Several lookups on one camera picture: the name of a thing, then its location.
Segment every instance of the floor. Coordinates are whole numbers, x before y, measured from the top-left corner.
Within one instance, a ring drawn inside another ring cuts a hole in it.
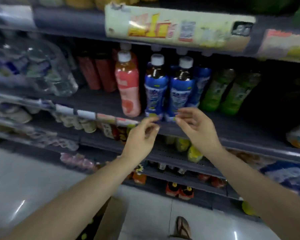
[[[0,238],[56,195],[85,178],[52,164],[0,148]],[[262,223],[211,211],[121,185],[117,196],[129,202],[120,240],[165,239],[177,216],[185,217],[193,240],[278,240]]]

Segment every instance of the foot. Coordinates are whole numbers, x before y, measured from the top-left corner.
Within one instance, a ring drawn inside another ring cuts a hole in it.
[[[178,216],[176,218],[175,234],[174,237],[191,239],[190,226],[185,218]]]

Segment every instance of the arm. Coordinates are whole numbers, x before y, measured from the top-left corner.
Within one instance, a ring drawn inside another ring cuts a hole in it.
[[[127,175],[150,153],[159,131],[159,126],[152,123],[156,120],[144,119],[130,131],[120,157],[37,210],[5,239],[75,239]]]
[[[197,108],[180,109],[177,124],[282,240],[300,239],[300,197],[227,152],[213,122]]]

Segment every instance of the qr code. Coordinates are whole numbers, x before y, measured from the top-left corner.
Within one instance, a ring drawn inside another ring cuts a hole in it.
[[[195,28],[196,22],[182,21],[179,40],[192,42]]]

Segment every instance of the person's left hand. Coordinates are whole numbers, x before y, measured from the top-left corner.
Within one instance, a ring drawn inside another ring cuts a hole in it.
[[[155,124],[158,117],[144,118],[133,128],[128,136],[121,158],[136,160],[140,163],[151,152],[160,126]]]

